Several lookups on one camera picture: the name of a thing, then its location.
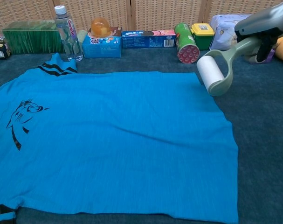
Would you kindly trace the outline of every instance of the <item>bottle label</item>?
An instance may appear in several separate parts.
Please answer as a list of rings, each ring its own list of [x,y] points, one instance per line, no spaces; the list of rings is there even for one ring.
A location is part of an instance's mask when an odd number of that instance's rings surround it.
[[[76,35],[76,30],[75,30],[75,27],[74,27],[74,23],[73,23],[73,21],[71,19],[67,20],[67,23],[68,23],[68,27],[69,27],[71,36],[75,40],[77,38],[77,35]]]

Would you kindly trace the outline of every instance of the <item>green tissue box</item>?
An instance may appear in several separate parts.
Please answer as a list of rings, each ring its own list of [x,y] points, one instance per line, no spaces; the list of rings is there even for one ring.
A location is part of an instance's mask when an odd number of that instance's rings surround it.
[[[64,53],[55,22],[16,21],[2,30],[12,54]]]

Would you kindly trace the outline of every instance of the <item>yellow container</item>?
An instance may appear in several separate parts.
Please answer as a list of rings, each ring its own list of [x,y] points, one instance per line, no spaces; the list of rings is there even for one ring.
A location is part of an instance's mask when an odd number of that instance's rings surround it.
[[[195,23],[191,26],[191,33],[200,50],[208,50],[215,32],[207,23]]]

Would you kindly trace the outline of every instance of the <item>green container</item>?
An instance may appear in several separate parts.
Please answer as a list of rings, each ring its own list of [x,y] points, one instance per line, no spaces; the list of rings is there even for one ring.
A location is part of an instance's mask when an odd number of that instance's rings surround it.
[[[16,21],[2,30],[12,54],[64,53],[55,22]]]
[[[195,40],[191,34],[190,27],[185,23],[179,23],[175,26],[177,55],[182,63],[195,62],[200,54]]]
[[[199,50],[209,50],[214,37],[214,31],[207,23],[195,23],[191,26],[191,33]]]

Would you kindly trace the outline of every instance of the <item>robotic arm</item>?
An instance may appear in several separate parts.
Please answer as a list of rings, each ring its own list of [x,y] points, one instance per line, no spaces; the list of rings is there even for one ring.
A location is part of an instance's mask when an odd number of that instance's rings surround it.
[[[238,42],[249,36],[261,39],[262,43],[256,52],[256,61],[264,61],[279,36],[283,34],[283,2],[267,8],[240,21],[235,26]]]

